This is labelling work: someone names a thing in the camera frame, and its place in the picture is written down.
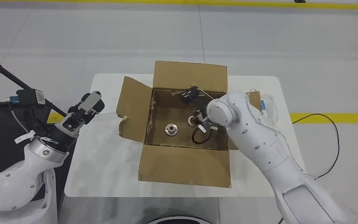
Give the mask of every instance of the cardboard box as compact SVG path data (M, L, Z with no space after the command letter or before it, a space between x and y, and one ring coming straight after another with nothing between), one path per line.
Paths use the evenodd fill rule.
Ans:
M230 187L229 139L225 128L219 127L204 144L191 140L194 128L187 120L196 108L183 104L180 94L193 85L215 98L221 97L228 88L227 67L157 61L153 88L124 78L117 115L125 119L119 132L123 138L143 143L138 180ZM178 126L175 136L164 131L171 123ZM205 134L198 132L196 138L200 141Z

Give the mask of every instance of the gray floor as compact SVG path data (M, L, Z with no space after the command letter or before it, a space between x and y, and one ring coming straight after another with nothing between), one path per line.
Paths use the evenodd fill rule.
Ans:
M0 3L0 62L63 110L97 73L152 73L156 60L223 64L279 78L291 113L356 113L356 11L128 4ZM18 89L0 76L0 97ZM297 124L308 172L336 154L330 124ZM339 124L341 155L319 179L358 224L356 124ZM212 223L276 223L273 198L65 198L60 223L143 223L183 212Z

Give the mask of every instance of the yellow tape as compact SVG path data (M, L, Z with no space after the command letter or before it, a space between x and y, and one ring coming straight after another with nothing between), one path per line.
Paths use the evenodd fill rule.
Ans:
M299 120L300 118L303 118L311 113L291 113L291 120L292 122ZM331 118L335 123L347 123L347 124L358 124L358 114L353 113L324 113L324 115ZM48 124L54 124L61 122L63 120L63 116L57 113L51 113L49 116L49 119L47 120ZM330 123L330 121L319 115L310 116L300 122L297 122L300 124L326 124Z
M235 0L0 0L0 2L72 2L72 3L143 3L143 4L200 4L203 6L242 6L275 8L315 8L331 10L358 10L358 4L251 2Z
M49 115L49 118L47 119L48 124L55 124L58 122L61 122L64 119L64 117L58 113L51 113Z

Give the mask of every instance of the clear plastic bag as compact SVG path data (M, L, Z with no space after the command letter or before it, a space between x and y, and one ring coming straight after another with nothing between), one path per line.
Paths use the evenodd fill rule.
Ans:
M262 116L269 125L275 125L279 120L279 113L277 112L277 107L272 95L261 95L261 111Z

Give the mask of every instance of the white table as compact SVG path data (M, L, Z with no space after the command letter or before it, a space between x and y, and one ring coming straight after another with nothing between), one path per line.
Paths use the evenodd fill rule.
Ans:
M142 143L118 135L120 118L115 111L124 76L152 86L152 74L97 74L91 92L102 93L105 108L81 129L65 194L69 197L266 197L274 196L265 177L239 151L230 151L231 188L138 181ZM271 94L277 106L277 126L286 135L301 167L300 154L281 85L272 76L229 76L228 90L260 90Z

